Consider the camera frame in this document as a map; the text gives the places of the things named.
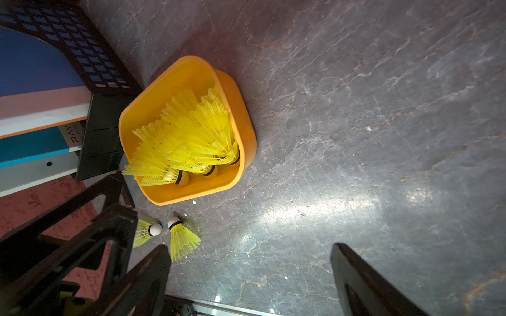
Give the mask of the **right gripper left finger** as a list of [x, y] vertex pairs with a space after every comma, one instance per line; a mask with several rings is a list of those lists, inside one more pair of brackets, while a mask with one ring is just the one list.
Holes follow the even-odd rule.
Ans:
[[170, 267], [168, 247], [160, 244], [82, 314], [160, 315]]

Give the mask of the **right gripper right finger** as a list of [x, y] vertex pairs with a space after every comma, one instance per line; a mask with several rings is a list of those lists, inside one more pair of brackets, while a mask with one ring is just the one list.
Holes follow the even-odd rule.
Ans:
[[334, 244], [330, 261], [345, 315], [426, 315], [348, 245]]

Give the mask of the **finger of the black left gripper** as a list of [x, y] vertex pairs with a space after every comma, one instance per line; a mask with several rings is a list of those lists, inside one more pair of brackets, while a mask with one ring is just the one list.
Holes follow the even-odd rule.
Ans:
[[[105, 246], [112, 243], [102, 288], [111, 288], [126, 273], [137, 214], [120, 198], [127, 190], [123, 176], [109, 175], [65, 203], [50, 209], [1, 238], [1, 314], [50, 315], [57, 309], [62, 280], [90, 261], [100, 266]], [[98, 196], [104, 207], [70, 240], [43, 233]]]

